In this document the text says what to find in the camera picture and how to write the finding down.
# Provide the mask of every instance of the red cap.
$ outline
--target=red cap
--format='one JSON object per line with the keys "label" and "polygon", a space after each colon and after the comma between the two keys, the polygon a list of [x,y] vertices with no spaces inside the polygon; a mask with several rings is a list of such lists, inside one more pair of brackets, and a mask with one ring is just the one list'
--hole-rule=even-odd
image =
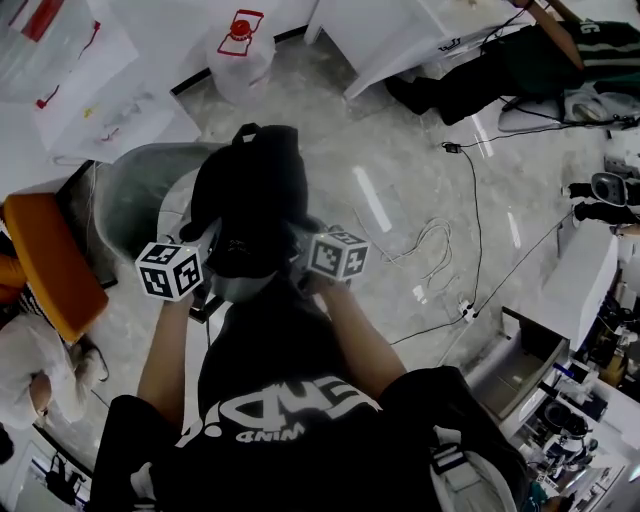
{"label": "red cap", "polygon": [[231,24],[231,37],[243,41],[251,35],[251,24],[247,20],[234,21]]}

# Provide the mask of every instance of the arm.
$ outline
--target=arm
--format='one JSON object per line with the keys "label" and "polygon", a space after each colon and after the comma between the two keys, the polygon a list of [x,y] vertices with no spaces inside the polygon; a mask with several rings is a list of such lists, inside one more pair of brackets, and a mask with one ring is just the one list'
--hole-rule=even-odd
{"label": "arm", "polygon": [[138,384],[138,398],[179,431],[184,420],[184,353],[193,296],[165,302]]}
{"label": "arm", "polygon": [[[526,7],[528,4],[527,0],[514,0],[514,5],[518,7]],[[529,7],[529,14],[534,17],[534,19],[540,25],[540,28],[545,31],[545,33],[551,38],[551,40],[556,44],[560,50],[569,58],[571,62],[578,68],[580,71],[584,69],[584,64],[582,62],[582,58],[580,57],[580,52],[576,47],[571,34],[567,32],[567,30],[560,25],[552,16],[549,15],[540,5],[534,0],[534,2]]]}
{"label": "arm", "polygon": [[575,13],[564,5],[560,0],[547,0],[551,8],[556,11],[564,21],[571,23],[582,23],[582,20]]}
{"label": "arm", "polygon": [[351,373],[362,391],[378,399],[407,370],[344,283],[322,281],[318,288]]}

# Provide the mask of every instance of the black bag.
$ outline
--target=black bag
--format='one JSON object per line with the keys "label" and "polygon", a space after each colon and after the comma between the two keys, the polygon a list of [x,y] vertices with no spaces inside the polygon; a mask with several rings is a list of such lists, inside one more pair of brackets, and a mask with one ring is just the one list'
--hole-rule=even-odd
{"label": "black bag", "polygon": [[[245,137],[253,136],[250,141]],[[223,277],[265,277],[287,264],[290,225],[308,228],[308,189],[298,131],[290,126],[244,125],[229,146],[202,164],[191,199],[185,242],[221,226],[207,265]]]}

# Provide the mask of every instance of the black cable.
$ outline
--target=black cable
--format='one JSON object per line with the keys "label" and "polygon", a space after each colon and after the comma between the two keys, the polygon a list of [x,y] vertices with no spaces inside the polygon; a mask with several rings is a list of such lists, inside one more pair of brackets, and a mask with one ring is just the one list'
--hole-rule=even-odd
{"label": "black cable", "polygon": [[[499,96],[499,99],[502,100],[505,104],[509,104],[509,102],[504,99],[502,96]],[[563,121],[562,119],[557,119],[553,116],[549,116],[547,114],[543,114],[541,112],[532,112],[531,110],[526,110],[522,107],[519,107],[518,105],[511,105],[511,108],[513,110],[517,110],[518,112],[522,112],[524,114],[529,114],[532,116],[537,116],[537,117],[542,117],[544,119],[550,119],[551,121],[555,121],[556,123],[562,124],[562,125],[569,125],[572,126],[574,128],[589,128],[589,127],[601,127],[601,126],[610,126],[614,123],[617,123],[618,121],[620,121],[620,117],[617,115],[614,115],[612,119],[608,119],[606,121]]]}
{"label": "black cable", "polygon": [[105,402],[105,401],[104,401],[104,399],[103,399],[103,398],[102,398],[98,393],[96,393],[96,392],[95,392],[95,390],[93,390],[93,389],[92,389],[92,390],[91,390],[91,392],[92,392],[94,395],[96,395],[96,398],[97,398],[98,400],[100,400],[100,401],[104,404],[104,406],[105,406],[107,409],[109,409],[109,408],[110,408],[110,407],[109,407],[109,404],[108,404],[107,402]]}
{"label": "black cable", "polygon": [[205,322],[205,328],[207,329],[207,348],[211,347],[211,333],[209,332],[209,317],[207,317],[207,321]]}
{"label": "black cable", "polygon": [[489,38],[492,35],[497,34],[499,31],[501,31],[502,29],[506,28],[508,25],[510,25],[511,23],[513,23],[517,18],[519,18],[520,16],[522,16],[525,12],[527,12],[527,10],[529,10],[529,7],[531,7],[533,5],[533,2],[535,0],[529,0],[529,2],[527,3],[527,5],[525,5],[519,12],[518,14],[516,14],[515,16],[512,16],[511,18],[509,18],[507,21],[505,21],[502,25],[500,25],[498,28],[492,30],[491,32],[489,32],[489,34],[487,34],[487,37],[484,38],[484,41],[482,41],[482,44],[480,45],[480,56],[484,55],[484,46],[487,44],[487,42],[489,41]]}
{"label": "black cable", "polygon": [[[524,260],[526,260],[526,259],[529,257],[529,255],[530,255],[530,254],[531,254],[531,253],[532,253],[532,252],[533,252],[533,251],[534,251],[534,250],[535,250],[535,249],[536,249],[536,248],[537,248],[537,247],[538,247],[542,242],[544,242],[544,240],[545,240],[545,239],[546,239],[546,238],[547,238],[547,237],[548,237],[548,236],[553,232],[553,230],[554,230],[554,229],[556,229],[558,226],[560,226],[560,224],[562,224],[562,223],[565,221],[565,219],[567,219],[568,217],[570,217],[572,214],[573,214],[573,210],[572,210],[572,211],[570,211],[570,212],[569,212],[567,215],[565,215],[564,217],[562,217],[562,219],[560,219],[560,221],[559,221],[559,222],[557,222],[556,224],[554,224],[554,225],[553,225],[553,227],[552,227],[549,231],[547,231],[547,233],[546,233],[546,234],[545,234],[545,235],[544,235],[544,236],[543,236],[543,237],[542,237],[542,238],[541,238],[541,239],[540,239],[540,240],[539,240],[539,241],[538,241],[538,242],[537,242],[537,243],[536,243],[536,244],[535,244],[531,249],[529,249],[529,251],[527,252],[527,254],[525,254],[525,255],[522,257],[522,259],[520,259],[520,261],[516,264],[516,266],[515,266],[515,267],[513,267],[513,269],[511,270],[511,272],[509,272],[509,273],[506,275],[506,277],[502,280],[502,282],[501,282],[501,283],[500,283],[500,284],[499,284],[499,285],[498,285],[498,286],[493,290],[493,292],[491,293],[491,295],[489,295],[489,298],[488,298],[487,300],[485,300],[485,301],[484,301],[484,303],[482,304],[482,306],[480,306],[480,308],[478,308],[478,311],[476,311],[476,312],[474,313],[473,318],[478,318],[478,315],[482,312],[482,310],[485,308],[485,306],[486,306],[487,304],[489,304],[489,301],[490,301],[491,299],[493,299],[493,297],[495,296],[495,294],[496,294],[496,293],[498,293],[498,290],[499,290],[500,288],[502,288],[502,286],[504,285],[504,283],[506,283],[506,282],[507,282],[507,279],[509,279],[509,278],[511,277],[511,275],[512,275],[512,274],[513,274],[513,273],[518,269],[518,267],[519,267],[519,266],[524,262]],[[398,344],[398,343],[400,343],[400,342],[402,342],[402,341],[406,341],[406,340],[408,340],[408,339],[414,338],[415,336],[419,336],[419,335],[421,335],[421,334],[426,334],[426,333],[431,332],[431,331],[436,331],[436,330],[438,330],[438,329],[442,329],[443,327],[450,327],[450,326],[452,326],[452,325],[457,324],[457,323],[458,323],[460,320],[462,320],[463,318],[464,318],[464,317],[461,315],[461,316],[460,316],[460,318],[458,318],[457,320],[454,320],[454,321],[449,322],[449,323],[447,323],[447,324],[438,325],[437,327],[431,327],[430,329],[425,329],[425,330],[423,330],[423,331],[418,331],[418,332],[416,332],[416,333],[410,334],[409,336],[405,336],[404,338],[401,338],[401,339],[399,339],[399,340],[397,340],[397,341],[394,341],[393,343],[389,343],[389,345],[396,345],[396,344]]]}
{"label": "black cable", "polygon": [[449,327],[451,325],[455,325],[460,320],[462,320],[463,318],[464,317],[461,315],[460,318],[458,318],[457,320],[454,320],[453,322],[449,322],[448,324],[442,324],[442,325],[439,325],[438,327],[431,327],[431,329],[425,329],[424,331],[419,331],[419,332],[410,334],[409,336],[405,336],[404,338],[401,338],[401,339],[399,339],[397,341],[394,341],[393,343],[389,343],[389,345],[396,345],[397,343],[400,343],[401,341],[405,341],[405,340],[408,340],[408,339],[413,338],[415,336],[419,336],[420,334],[426,334],[426,333],[431,332],[431,331],[436,331],[438,329],[442,329],[443,327]]}
{"label": "black cable", "polygon": [[[476,272],[476,284],[473,290],[473,301],[471,302],[470,307],[473,307],[473,305],[476,303],[476,298],[478,295],[478,283],[480,282],[480,266],[482,265],[482,225],[480,224],[480,211],[478,209],[478,180],[477,180],[477,176],[476,176],[476,169],[473,165],[473,161],[471,160],[471,158],[469,157],[469,155],[467,154],[466,151],[464,151],[463,149],[460,150],[461,153],[464,154],[464,156],[467,157],[467,160],[469,161],[469,165],[471,166],[471,173],[473,174],[473,197],[475,200],[475,204],[476,204],[476,220],[478,221],[478,236],[480,239],[480,251],[479,251],[479,256],[478,256],[478,270]],[[414,334],[411,334],[409,336],[406,336],[400,340],[394,341],[393,343],[390,343],[390,345],[395,345],[396,343],[400,343],[401,341],[405,341],[408,340],[409,338],[413,338],[414,336],[418,336],[419,334],[425,334],[427,332],[431,332],[431,331],[435,331],[437,329],[441,329],[443,327],[449,327],[451,325],[455,325],[457,324],[460,320],[462,320],[464,318],[464,316],[460,316],[460,318],[458,318],[457,320],[454,320],[453,322],[449,322],[447,324],[443,324],[443,325],[439,325],[437,327],[431,327],[430,329],[426,329],[424,331],[420,331],[420,332],[416,332]]]}
{"label": "black cable", "polygon": [[473,161],[467,154],[464,149],[460,149],[462,154],[467,157],[469,161],[469,165],[471,166],[471,173],[473,174],[473,198],[476,203],[476,220],[478,221],[478,237],[480,239],[480,251],[478,256],[478,270],[476,272],[476,285],[473,290],[473,300],[471,301],[470,307],[473,307],[476,303],[476,298],[478,296],[478,283],[480,282],[480,266],[482,265],[482,225],[480,224],[480,211],[478,209],[478,179],[476,177],[476,168],[473,165]]}
{"label": "black cable", "polygon": [[569,213],[567,213],[564,217],[562,217],[562,219],[557,222],[556,224],[553,225],[553,227],[547,231],[547,233],[538,241],[538,243],[536,245],[534,245],[531,249],[529,249],[529,251],[527,252],[527,254],[525,254],[522,259],[517,263],[517,265],[515,267],[513,267],[513,269],[511,270],[511,272],[509,272],[507,274],[507,276],[502,280],[502,282],[496,287],[495,290],[493,290],[493,293],[491,295],[489,295],[489,298],[487,300],[484,301],[484,304],[482,304],[482,306],[480,306],[480,308],[478,308],[478,311],[475,312],[475,314],[473,315],[473,318],[477,318],[478,315],[480,314],[480,312],[485,308],[485,306],[489,303],[489,301],[491,299],[493,299],[494,295],[496,293],[498,293],[498,290],[500,288],[502,288],[502,285],[507,281],[507,279],[509,279],[511,277],[511,274],[513,274],[518,267],[522,264],[522,262],[524,260],[526,260],[529,255],[536,249],[536,247],[538,247],[542,242],[544,242],[544,240],[551,234],[553,233],[553,230],[556,229],[558,226],[560,226],[560,224],[562,224],[565,219],[567,219],[568,217],[570,217],[571,215],[573,215],[573,210],[570,211]]}
{"label": "black cable", "polygon": [[[541,128],[540,130],[529,130],[526,132],[510,133],[509,135],[498,135],[488,140],[479,140],[477,142],[474,142],[473,144],[466,144],[466,145],[456,144],[456,145],[460,146],[461,148],[472,148],[474,146],[479,146],[480,144],[486,144],[487,142],[493,142],[494,140],[498,140],[498,139],[510,139],[511,137],[517,137],[518,135],[528,135],[530,133],[555,132],[555,131],[565,130],[567,128],[577,128],[577,126],[565,125],[565,126],[560,126],[558,128]],[[442,147],[446,148],[445,144],[455,144],[455,143],[443,142]]]}

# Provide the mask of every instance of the power strip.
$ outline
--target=power strip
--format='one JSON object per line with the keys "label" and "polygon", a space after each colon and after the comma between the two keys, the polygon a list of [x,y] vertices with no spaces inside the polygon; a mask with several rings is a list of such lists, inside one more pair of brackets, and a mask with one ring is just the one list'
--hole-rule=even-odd
{"label": "power strip", "polygon": [[472,324],[475,320],[474,315],[476,314],[476,312],[468,300],[463,300],[462,302],[460,302],[460,304],[458,304],[458,311],[460,312],[462,318],[464,318],[465,322],[467,322],[468,324]]}

